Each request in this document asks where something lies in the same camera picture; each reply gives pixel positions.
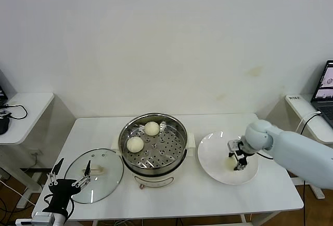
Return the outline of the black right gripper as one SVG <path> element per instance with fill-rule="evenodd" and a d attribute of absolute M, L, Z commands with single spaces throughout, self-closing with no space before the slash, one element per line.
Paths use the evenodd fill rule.
<path fill-rule="evenodd" d="M 229 150 L 228 157 L 235 157 L 237 165 L 234 167 L 234 171 L 241 171 L 247 166 L 247 157 L 251 156 L 251 153 L 247 152 L 243 142 L 239 140 L 230 140 L 227 143 Z"/>

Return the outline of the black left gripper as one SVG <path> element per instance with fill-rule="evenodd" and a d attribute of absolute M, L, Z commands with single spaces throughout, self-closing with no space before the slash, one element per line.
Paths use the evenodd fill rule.
<path fill-rule="evenodd" d="M 62 158 L 47 174 L 51 200 L 42 212 L 67 212 L 67 207 L 73 195 L 80 193 L 79 187 L 85 187 L 91 180 L 91 161 L 88 161 L 83 177 L 75 181 L 73 179 L 57 179 L 64 158 Z"/>

